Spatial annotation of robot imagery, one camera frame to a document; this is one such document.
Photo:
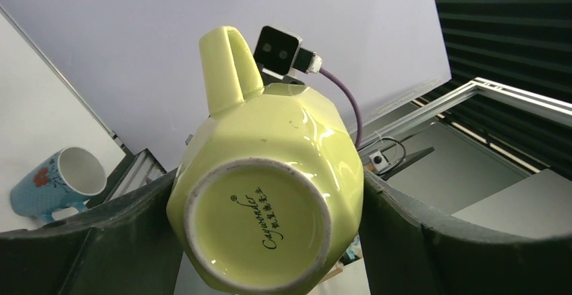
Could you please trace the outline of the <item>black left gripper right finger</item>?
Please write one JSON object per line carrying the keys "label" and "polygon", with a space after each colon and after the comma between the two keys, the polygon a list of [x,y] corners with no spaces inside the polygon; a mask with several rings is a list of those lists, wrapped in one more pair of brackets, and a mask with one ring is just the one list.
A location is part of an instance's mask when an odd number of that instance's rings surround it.
{"label": "black left gripper right finger", "polygon": [[531,239],[446,214],[364,171],[371,294],[570,294],[571,237]]}

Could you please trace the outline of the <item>pale yellow mug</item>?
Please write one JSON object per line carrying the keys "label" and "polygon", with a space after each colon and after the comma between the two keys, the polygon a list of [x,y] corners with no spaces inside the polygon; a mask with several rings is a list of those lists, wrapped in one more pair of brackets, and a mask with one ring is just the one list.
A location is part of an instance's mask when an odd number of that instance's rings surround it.
{"label": "pale yellow mug", "polygon": [[238,29],[199,42],[209,116],[167,217],[198,275],[232,294],[307,294],[358,234],[364,168],[335,105],[264,85]]}

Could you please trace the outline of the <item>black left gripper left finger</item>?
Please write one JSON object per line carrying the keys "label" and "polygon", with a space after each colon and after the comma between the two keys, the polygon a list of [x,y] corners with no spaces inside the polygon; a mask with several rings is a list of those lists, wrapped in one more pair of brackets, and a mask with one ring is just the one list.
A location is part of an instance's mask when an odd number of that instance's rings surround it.
{"label": "black left gripper left finger", "polygon": [[172,294],[183,250],[166,215],[175,173],[36,230],[1,234],[2,294]]}

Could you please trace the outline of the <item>blue mug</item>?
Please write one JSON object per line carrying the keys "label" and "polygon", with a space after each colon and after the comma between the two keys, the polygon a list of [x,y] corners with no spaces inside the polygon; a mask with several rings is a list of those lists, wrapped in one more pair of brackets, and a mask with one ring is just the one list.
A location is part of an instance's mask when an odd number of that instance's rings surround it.
{"label": "blue mug", "polygon": [[100,161],[86,149],[69,146],[24,176],[11,189],[9,200],[15,214],[51,223],[56,211],[86,211],[85,202],[102,193],[106,185]]}

